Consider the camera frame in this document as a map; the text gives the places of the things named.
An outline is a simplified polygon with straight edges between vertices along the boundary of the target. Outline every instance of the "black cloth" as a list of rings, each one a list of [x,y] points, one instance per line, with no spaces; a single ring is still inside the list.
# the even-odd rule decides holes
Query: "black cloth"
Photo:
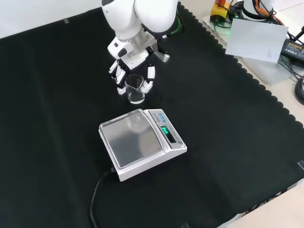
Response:
[[[160,43],[143,104],[107,74],[114,38],[101,9],[0,41],[0,227],[88,228],[112,163],[99,124],[161,108],[188,146],[96,197],[104,228],[215,228],[301,178],[303,125],[179,5],[185,31]],[[136,70],[146,74],[145,66]]]

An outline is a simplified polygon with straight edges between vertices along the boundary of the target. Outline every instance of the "white paper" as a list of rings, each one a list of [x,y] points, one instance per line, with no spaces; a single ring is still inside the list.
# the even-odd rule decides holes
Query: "white paper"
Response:
[[[226,54],[277,63],[288,27],[233,19]]]

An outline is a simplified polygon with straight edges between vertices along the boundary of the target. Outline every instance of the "clear glass beaker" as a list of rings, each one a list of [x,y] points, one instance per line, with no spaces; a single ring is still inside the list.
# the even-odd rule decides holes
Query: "clear glass beaker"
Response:
[[[132,104],[140,104],[144,101],[144,93],[141,91],[143,76],[132,74],[125,81],[127,96]]]

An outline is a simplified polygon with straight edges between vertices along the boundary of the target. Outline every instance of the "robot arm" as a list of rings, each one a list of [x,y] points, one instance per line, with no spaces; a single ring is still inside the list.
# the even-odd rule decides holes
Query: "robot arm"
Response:
[[[119,40],[134,37],[143,23],[153,32],[173,24],[178,0],[102,0],[106,20]]]
[[[174,22],[178,0],[135,0],[134,9],[152,32],[165,32]]]
[[[106,20],[115,31],[116,37],[108,46],[110,54],[117,59],[109,73],[117,84],[119,94],[125,93],[124,81],[128,71],[143,63],[153,53],[167,62],[169,55],[158,51],[155,37],[144,32],[142,23],[152,32],[167,31],[175,20],[178,0],[102,0]],[[155,67],[148,65],[147,80],[141,91],[148,93],[153,86]]]

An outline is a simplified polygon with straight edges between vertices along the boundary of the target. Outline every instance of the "green cable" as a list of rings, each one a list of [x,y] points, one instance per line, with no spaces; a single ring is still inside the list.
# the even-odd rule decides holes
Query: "green cable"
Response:
[[[181,29],[181,20],[180,20],[180,18],[177,16],[177,22],[178,22],[178,27],[177,27],[177,29],[175,29],[173,32],[171,32],[170,33],[170,35],[173,35],[173,34],[175,34],[175,33],[178,33],[179,32],[179,30]]]

